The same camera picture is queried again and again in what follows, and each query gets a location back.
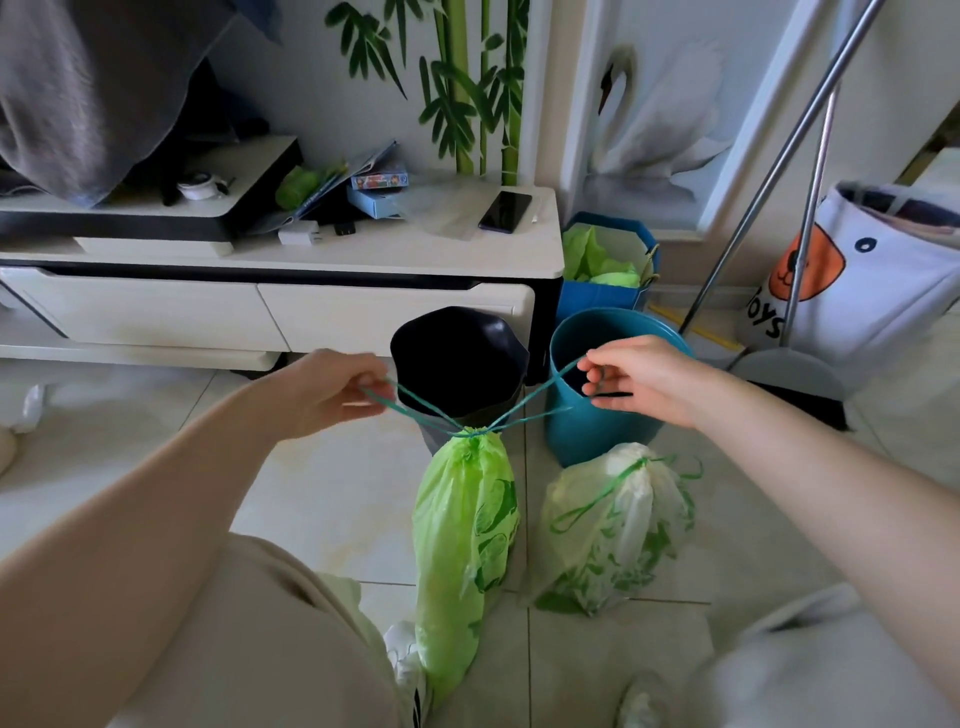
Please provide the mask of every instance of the black trash can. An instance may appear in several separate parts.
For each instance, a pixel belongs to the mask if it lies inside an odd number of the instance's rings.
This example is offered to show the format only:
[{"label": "black trash can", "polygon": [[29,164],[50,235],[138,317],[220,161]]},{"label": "black trash can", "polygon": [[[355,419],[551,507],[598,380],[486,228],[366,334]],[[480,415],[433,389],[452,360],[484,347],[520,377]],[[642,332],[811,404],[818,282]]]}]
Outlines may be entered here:
[{"label": "black trash can", "polygon": [[[449,306],[408,321],[394,334],[390,354],[396,379],[461,427],[487,427],[513,407],[523,388],[530,353],[506,321],[472,308]],[[420,425],[431,454],[453,426],[402,392],[399,400],[430,418]]]}]

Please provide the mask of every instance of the hand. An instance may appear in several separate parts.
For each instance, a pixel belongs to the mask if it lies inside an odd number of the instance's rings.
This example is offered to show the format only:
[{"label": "hand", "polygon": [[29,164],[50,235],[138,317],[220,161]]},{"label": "hand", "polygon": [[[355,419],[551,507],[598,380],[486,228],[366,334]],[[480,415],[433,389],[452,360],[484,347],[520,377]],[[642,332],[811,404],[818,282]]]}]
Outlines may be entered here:
[{"label": "hand", "polygon": [[[587,352],[577,368],[587,373],[584,394],[594,406],[638,412],[681,427],[695,426],[681,393],[690,391],[691,378],[710,370],[658,336],[611,341]],[[613,392],[630,396],[597,397]]]},{"label": "hand", "polygon": [[382,414],[364,387],[385,400],[396,396],[384,381],[387,365],[371,353],[346,354],[320,349],[252,385],[276,412],[276,439],[306,437],[349,420]]}]

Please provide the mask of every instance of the cabinet drawer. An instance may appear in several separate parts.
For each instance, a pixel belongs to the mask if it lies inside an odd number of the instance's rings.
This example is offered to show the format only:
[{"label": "cabinet drawer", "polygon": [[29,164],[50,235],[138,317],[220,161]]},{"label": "cabinet drawer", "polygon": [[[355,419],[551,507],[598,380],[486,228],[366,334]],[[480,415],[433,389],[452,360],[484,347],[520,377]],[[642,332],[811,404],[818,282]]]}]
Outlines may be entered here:
[{"label": "cabinet drawer", "polygon": [[254,283],[58,276],[0,268],[0,279],[74,341],[285,352]]},{"label": "cabinet drawer", "polygon": [[467,291],[260,283],[260,294],[292,352],[335,349],[390,355],[403,324],[449,305],[503,318],[527,345],[534,292],[514,283],[480,283]]}]

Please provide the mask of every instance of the white sneaker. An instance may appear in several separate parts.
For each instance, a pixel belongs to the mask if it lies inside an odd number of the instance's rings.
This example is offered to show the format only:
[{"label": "white sneaker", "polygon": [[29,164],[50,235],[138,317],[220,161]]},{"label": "white sneaker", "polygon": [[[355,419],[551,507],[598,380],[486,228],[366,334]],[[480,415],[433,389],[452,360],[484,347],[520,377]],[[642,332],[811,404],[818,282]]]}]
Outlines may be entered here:
[{"label": "white sneaker", "polygon": [[623,693],[616,728],[668,728],[670,689],[655,672],[640,672]]},{"label": "white sneaker", "polygon": [[387,656],[394,666],[396,687],[400,694],[405,728],[423,728],[433,692],[426,684],[426,672],[420,662],[417,637],[413,622],[402,621],[387,630],[383,636]]}]

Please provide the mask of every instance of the trash can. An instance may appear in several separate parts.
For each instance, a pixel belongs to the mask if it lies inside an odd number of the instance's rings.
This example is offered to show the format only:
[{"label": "trash can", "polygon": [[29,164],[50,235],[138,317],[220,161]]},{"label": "trash can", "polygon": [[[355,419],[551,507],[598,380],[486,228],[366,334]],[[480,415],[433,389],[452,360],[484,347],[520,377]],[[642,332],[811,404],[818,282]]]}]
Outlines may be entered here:
[{"label": "trash can", "polygon": [[[619,217],[578,212],[567,224],[571,228],[593,227],[597,242],[617,260],[639,264],[643,255],[657,245],[653,234],[643,223]],[[660,270],[660,251],[654,253],[654,272]],[[618,285],[600,285],[578,280],[565,280],[557,304],[557,325],[569,316],[588,308],[626,308],[641,310],[646,304],[650,284],[642,288],[624,288]]]},{"label": "trash can", "polygon": [[[394,334],[396,380],[461,427],[486,427],[516,404],[530,353],[506,321],[449,306],[408,321]],[[455,431],[444,418],[403,393],[399,400],[428,418],[423,441],[435,454]]]},{"label": "trash can", "polygon": [[[680,334],[651,316],[622,308],[592,308],[570,316],[554,331],[550,374],[555,376],[590,349],[644,334],[655,334],[693,355]],[[587,462],[621,443],[648,445],[657,436],[663,422],[634,412],[594,407],[583,394],[586,383],[587,375],[573,369],[547,393],[548,410],[569,407],[550,415],[545,423],[547,445],[562,466]]]}]

